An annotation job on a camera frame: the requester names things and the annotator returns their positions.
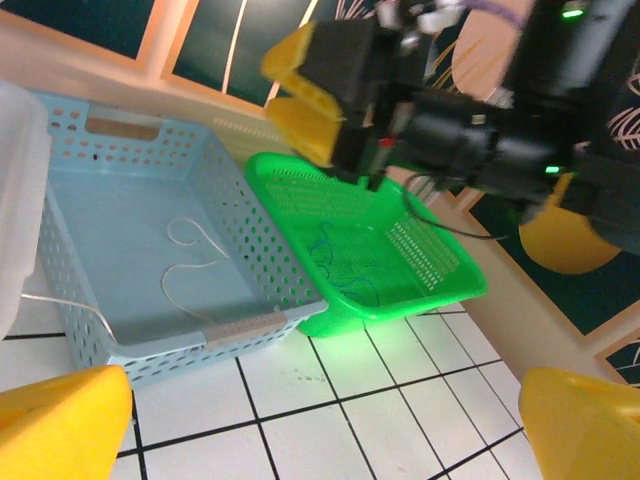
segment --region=white cable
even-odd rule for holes
[[[176,222],[178,221],[184,221],[187,223],[190,223],[191,225],[193,225],[194,227],[196,227],[200,233],[202,234],[202,236],[204,238],[207,239],[207,242],[209,242],[209,244],[211,246],[213,246],[221,255],[222,258],[217,258],[216,260],[213,260],[211,262],[207,262],[207,263],[203,263],[200,265],[191,265],[188,263],[179,263],[176,265],[172,265],[171,267],[169,267],[164,274],[162,275],[162,279],[160,280],[160,286],[162,287],[162,293],[164,293],[164,296],[167,297],[167,300],[169,300],[169,302],[171,302],[171,304],[176,307],[178,310],[186,313],[187,315],[190,315],[194,318],[197,318],[199,320],[203,320],[205,322],[215,322],[214,319],[206,317],[204,315],[199,314],[198,312],[194,312],[192,310],[189,310],[187,308],[182,307],[181,305],[179,305],[169,294],[169,292],[167,291],[167,286],[166,286],[166,280],[167,277],[169,276],[169,273],[171,273],[173,270],[178,269],[178,268],[206,268],[206,267],[211,267],[212,265],[215,265],[216,263],[220,262],[221,260],[228,260],[229,259],[229,255],[227,255],[224,250],[222,250],[222,248],[220,248],[216,242],[213,241],[213,239],[207,235],[207,232],[204,231],[204,229],[200,226],[200,224],[198,224],[198,222],[196,222],[195,220],[192,220],[191,218],[188,217],[179,217],[179,218],[175,218],[171,221],[171,223],[169,223],[169,225],[167,225],[167,236],[169,237],[169,239],[175,243],[176,245],[180,245],[183,247],[190,247],[192,245],[196,245],[198,243],[200,243],[200,240],[193,240],[191,242],[181,242],[180,240],[177,240],[172,234],[171,234],[171,227],[172,225],[174,225]]]
[[[464,7],[470,10],[480,10],[500,17],[518,30],[523,30],[527,21],[511,8],[496,0],[436,0],[438,10]]]
[[[46,297],[44,295],[31,295],[30,293],[23,293],[20,296],[22,298],[28,298],[30,300],[40,300],[43,302],[60,303],[62,305],[69,305],[70,307],[78,307],[78,308],[84,308],[85,310],[89,310],[91,313],[93,313],[100,319],[102,326],[105,328],[105,330],[107,331],[111,339],[114,342],[117,342],[116,337],[113,335],[113,330],[111,330],[111,326],[107,322],[107,319],[104,318],[104,315],[102,315],[100,310],[98,310],[95,307],[92,307],[91,305],[87,305],[86,303],[74,302],[73,300],[65,300],[64,298]]]
[[[422,33],[434,35],[458,23],[463,10],[462,6],[446,6],[435,12],[423,13],[417,18],[418,28]]]
[[[378,23],[383,28],[389,30],[401,30],[402,20],[398,10],[398,2],[385,0],[375,5],[375,12],[378,15]]]

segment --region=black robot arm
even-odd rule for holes
[[[640,254],[640,155],[607,129],[637,66],[640,0],[537,0],[503,81],[511,108],[424,87],[431,36],[416,36],[415,17],[447,1],[401,0],[399,25],[318,24],[297,72],[340,107],[330,171],[346,181],[368,175],[376,188],[386,167],[401,165],[428,174],[438,189],[471,186],[523,212],[544,205],[560,175],[575,173],[561,206]],[[354,38],[356,26],[366,35]],[[331,50],[328,38],[344,38],[349,56]],[[335,80],[341,65],[348,85],[346,76]]]

